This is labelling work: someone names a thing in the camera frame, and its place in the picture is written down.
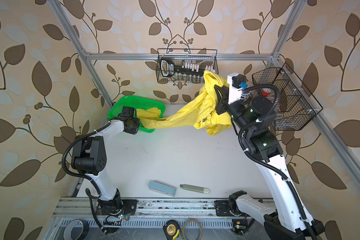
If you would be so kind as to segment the green plastic basket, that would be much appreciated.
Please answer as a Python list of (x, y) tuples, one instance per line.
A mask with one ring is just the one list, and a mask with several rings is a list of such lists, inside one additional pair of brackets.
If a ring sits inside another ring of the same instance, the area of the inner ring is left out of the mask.
[(160, 115), (158, 118), (161, 118), (166, 110), (166, 106), (161, 102), (137, 96), (124, 96), (120, 98), (109, 110), (107, 118), (112, 119), (113, 117), (117, 117), (122, 112), (123, 107), (132, 107), (136, 110), (149, 110), (152, 108), (157, 108), (160, 110)]

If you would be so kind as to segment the yellow trousers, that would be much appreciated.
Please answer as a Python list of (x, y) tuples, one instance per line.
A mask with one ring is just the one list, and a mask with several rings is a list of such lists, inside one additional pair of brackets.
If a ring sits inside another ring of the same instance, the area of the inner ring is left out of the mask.
[(148, 110), (138, 109), (137, 117), (146, 129), (170, 129), (192, 126), (197, 130), (205, 129), (210, 136), (216, 136), (232, 126), (228, 113), (221, 115), (215, 110), (218, 97), (214, 86), (227, 87), (227, 79), (220, 75), (204, 72), (205, 84), (201, 87), (199, 95), (186, 104), (177, 113), (159, 118), (161, 111), (158, 108)]

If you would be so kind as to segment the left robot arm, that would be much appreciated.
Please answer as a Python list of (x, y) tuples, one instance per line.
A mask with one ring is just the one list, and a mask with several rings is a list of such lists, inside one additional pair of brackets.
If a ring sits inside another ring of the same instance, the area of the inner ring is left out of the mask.
[(140, 127), (137, 110), (123, 107), (122, 112), (108, 120), (101, 128), (75, 139), (62, 156), (62, 169), (67, 175), (88, 180), (96, 195), (86, 189), (86, 195), (96, 200), (101, 207), (122, 209), (120, 192), (112, 183), (105, 170), (107, 152), (105, 141), (120, 133), (135, 135)]

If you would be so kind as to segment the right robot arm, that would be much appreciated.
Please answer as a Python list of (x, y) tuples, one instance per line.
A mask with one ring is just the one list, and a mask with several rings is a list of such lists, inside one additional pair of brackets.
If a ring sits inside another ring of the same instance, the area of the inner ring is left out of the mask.
[(218, 98), (216, 112), (228, 113), (236, 125), (238, 142), (248, 159), (259, 168), (271, 191), (274, 208), (252, 199), (245, 191), (229, 196), (230, 212), (246, 214), (265, 227), (271, 240), (316, 240), (324, 224), (312, 217), (304, 206), (286, 165), (283, 149), (269, 127), (275, 120), (281, 98), (271, 84), (239, 89), (238, 100), (229, 103), (233, 91), (214, 86)]

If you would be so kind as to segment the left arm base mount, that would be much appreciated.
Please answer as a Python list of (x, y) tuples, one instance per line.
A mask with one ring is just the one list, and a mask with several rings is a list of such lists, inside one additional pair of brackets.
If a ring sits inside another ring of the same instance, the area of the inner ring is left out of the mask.
[(129, 215), (136, 212), (138, 200), (121, 199), (120, 201), (102, 201), (98, 200), (101, 215)]

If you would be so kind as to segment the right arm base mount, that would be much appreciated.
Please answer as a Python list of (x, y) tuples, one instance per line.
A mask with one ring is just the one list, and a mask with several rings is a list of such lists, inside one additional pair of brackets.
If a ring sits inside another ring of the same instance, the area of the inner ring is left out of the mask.
[(216, 210), (216, 215), (218, 217), (234, 217), (232, 214), (231, 208), (228, 200), (216, 200), (214, 201), (214, 207)]

